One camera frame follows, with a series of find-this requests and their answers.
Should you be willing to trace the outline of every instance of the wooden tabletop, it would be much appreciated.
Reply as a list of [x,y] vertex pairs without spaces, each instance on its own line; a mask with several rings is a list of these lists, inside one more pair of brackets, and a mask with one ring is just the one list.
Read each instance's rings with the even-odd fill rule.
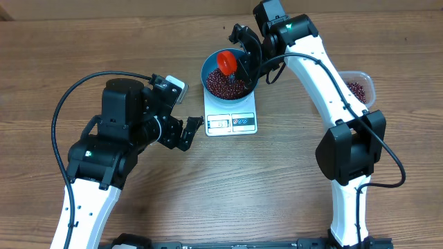
[[[396,248],[443,245],[443,12],[310,15],[339,71],[374,80],[387,120],[385,141],[404,162],[406,184],[368,190],[370,234]],[[54,108],[70,85],[96,71],[174,75],[190,85],[173,115],[204,113],[200,70],[236,23],[252,15],[0,22],[0,248],[48,248],[64,183],[51,148]],[[65,102],[57,124],[62,158],[100,113],[110,77],[95,78]],[[258,133],[209,138],[200,128],[186,153],[156,144],[137,166],[102,241],[134,233],[154,241],[269,241],[325,237],[332,193],[314,151],[318,112],[286,70],[255,92]],[[372,181],[394,183],[386,152]]]

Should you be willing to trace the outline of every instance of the clear plastic container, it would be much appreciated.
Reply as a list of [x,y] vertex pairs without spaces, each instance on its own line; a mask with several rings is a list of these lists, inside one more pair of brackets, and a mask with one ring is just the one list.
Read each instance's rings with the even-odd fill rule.
[[357,82],[365,91],[366,94],[366,108],[370,108],[374,103],[377,96],[375,95],[374,82],[372,82],[371,77],[367,73],[361,71],[342,71],[338,72],[343,81],[346,82]]

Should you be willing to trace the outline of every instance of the red beans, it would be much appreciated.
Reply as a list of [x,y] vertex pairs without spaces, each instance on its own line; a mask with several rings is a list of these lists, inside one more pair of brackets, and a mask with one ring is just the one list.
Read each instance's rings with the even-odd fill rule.
[[226,76],[219,68],[206,79],[208,91],[223,100],[237,100],[248,95],[251,90],[245,89],[244,84],[244,80],[237,80],[234,75]]
[[351,93],[353,93],[355,97],[360,100],[360,102],[366,104],[366,93],[363,90],[362,85],[357,82],[346,82],[346,85],[348,89],[351,90]]

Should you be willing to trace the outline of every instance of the orange-red spoon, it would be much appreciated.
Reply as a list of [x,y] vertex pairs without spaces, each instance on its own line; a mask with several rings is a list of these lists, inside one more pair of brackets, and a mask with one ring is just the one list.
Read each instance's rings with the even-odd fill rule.
[[227,50],[217,54],[217,65],[226,76],[232,75],[237,70],[237,60],[234,54]]

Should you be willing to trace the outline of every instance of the weighing scale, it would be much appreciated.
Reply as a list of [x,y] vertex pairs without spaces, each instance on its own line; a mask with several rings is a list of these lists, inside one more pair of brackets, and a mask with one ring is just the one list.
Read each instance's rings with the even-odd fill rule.
[[208,136],[232,136],[257,133],[257,112],[254,91],[238,100],[223,100],[215,97],[206,88],[206,78],[217,68],[218,53],[229,50],[237,58],[244,51],[227,48],[213,53],[201,69],[201,83],[204,86],[205,130]]

